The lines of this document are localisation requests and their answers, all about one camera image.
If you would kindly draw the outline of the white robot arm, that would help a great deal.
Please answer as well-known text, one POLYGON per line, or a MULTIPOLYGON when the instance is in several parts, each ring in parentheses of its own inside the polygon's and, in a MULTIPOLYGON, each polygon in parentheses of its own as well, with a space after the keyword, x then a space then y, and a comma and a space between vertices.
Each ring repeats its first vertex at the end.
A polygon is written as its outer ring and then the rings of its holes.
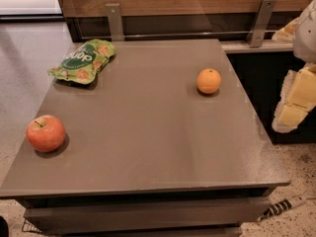
POLYGON ((292 43, 294 56, 305 62, 298 72, 287 72, 276 105, 272 128, 289 133, 316 107, 316 0, 298 18, 278 30, 273 40, 292 43))

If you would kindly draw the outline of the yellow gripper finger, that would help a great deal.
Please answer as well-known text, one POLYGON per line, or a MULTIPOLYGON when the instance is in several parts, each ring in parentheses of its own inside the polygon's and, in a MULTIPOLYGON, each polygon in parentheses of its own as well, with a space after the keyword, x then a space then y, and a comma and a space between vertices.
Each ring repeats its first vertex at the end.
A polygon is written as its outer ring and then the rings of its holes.
POLYGON ((298 128, 316 107, 316 64, 306 63, 298 72, 289 70, 284 77, 280 101, 276 105, 272 128, 289 133, 298 128))
POLYGON ((290 21, 283 28, 276 31, 272 37, 274 41, 293 42, 294 34, 297 28, 298 19, 290 21))

